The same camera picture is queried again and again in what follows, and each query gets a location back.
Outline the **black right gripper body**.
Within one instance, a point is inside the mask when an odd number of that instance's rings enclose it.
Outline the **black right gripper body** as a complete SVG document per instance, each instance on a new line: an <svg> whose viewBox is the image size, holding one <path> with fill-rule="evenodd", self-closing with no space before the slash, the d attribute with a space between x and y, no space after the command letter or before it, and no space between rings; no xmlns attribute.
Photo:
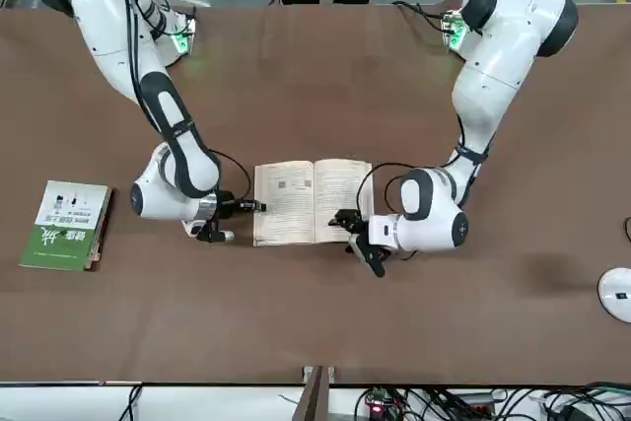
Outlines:
<svg viewBox="0 0 631 421"><path fill-rule="evenodd" d="M245 202L235 197L228 190L217 190L216 193L216 219L230 219L235 214L244 213L246 211Z"/></svg>

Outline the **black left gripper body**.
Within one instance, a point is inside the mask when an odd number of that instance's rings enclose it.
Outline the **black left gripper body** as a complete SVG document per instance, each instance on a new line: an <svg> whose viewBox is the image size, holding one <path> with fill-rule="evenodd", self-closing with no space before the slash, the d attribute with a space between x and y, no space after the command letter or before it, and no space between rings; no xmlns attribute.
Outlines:
<svg viewBox="0 0 631 421"><path fill-rule="evenodd" d="M352 211L350 218L350 241L355 244L370 243L370 219L362 216L360 211Z"/></svg>

